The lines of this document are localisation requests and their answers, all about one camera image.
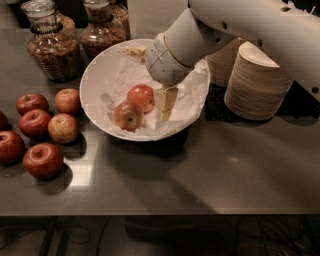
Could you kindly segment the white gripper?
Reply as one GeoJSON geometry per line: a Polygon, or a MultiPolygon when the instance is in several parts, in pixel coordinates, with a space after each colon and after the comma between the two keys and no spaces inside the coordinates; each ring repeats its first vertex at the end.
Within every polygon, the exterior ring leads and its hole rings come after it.
{"type": "Polygon", "coordinates": [[[118,53],[136,63],[145,62],[152,79],[164,84],[156,90],[156,96],[160,100],[160,120],[168,121],[178,95],[175,85],[181,83],[194,67],[183,65],[175,58],[166,45],[164,33],[158,34],[147,49],[131,46],[121,48],[118,53]]]}

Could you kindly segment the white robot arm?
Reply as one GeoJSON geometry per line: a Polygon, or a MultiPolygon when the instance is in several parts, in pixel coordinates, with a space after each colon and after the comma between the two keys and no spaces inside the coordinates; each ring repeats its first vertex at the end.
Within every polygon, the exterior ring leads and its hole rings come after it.
{"type": "Polygon", "coordinates": [[[188,7],[145,48],[121,51],[161,83],[160,119],[167,120],[177,85],[203,57],[240,37],[319,100],[320,17],[284,0],[188,0],[188,7]]]}

